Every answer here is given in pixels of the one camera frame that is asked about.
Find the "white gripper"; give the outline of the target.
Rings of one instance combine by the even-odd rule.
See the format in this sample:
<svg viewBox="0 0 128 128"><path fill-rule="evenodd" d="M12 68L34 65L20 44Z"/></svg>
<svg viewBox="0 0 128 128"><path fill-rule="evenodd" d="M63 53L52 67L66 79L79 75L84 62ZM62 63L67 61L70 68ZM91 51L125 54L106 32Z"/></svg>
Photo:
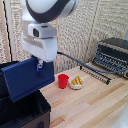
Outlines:
<svg viewBox="0 0 128 128"><path fill-rule="evenodd" d="M30 39L22 35L21 46L24 51L38 58L37 72L42 71L43 61L51 62L56 59L57 41L54 37L46 39Z"/></svg>

